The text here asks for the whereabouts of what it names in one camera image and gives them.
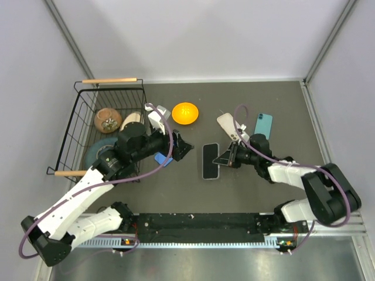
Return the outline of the blue phone case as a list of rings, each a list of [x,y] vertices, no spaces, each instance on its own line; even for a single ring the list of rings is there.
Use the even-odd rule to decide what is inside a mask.
[[[154,160],[159,164],[161,165],[163,162],[166,162],[164,164],[164,167],[166,167],[167,165],[169,165],[172,161],[173,161],[173,149],[172,149],[172,153],[171,153],[171,156],[170,157],[166,157],[166,155],[168,154],[169,152],[169,147],[170,147],[170,143],[169,142],[165,142],[162,146],[162,149],[159,150],[155,156],[154,156]]]

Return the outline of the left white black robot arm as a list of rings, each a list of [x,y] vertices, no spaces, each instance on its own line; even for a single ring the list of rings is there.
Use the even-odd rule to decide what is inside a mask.
[[[104,211],[87,218],[81,218],[81,215],[116,185],[143,179],[159,170],[155,168],[135,176],[139,161],[156,153],[180,161],[193,148],[175,129],[168,129],[167,133],[154,129],[148,135],[144,124],[128,123],[118,134],[114,147],[102,153],[55,205],[36,217],[27,216],[22,220],[24,235],[19,244],[19,256],[29,259],[23,253],[25,242],[29,242],[36,256],[41,257],[47,266],[54,266],[94,237],[108,231],[129,231],[133,224],[132,212],[124,203],[114,202]]]

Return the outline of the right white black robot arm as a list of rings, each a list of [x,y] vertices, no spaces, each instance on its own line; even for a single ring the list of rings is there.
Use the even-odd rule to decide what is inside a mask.
[[[216,143],[204,145],[202,172],[204,179],[216,179],[221,166],[237,169],[252,165],[257,174],[270,183],[284,183],[305,191],[303,200],[291,200],[275,208],[274,226],[285,232],[298,221],[319,221],[333,227],[341,218],[357,211],[362,201],[348,179],[334,163],[303,166],[292,157],[273,156],[263,134],[250,136],[249,143],[233,141],[224,153]]]

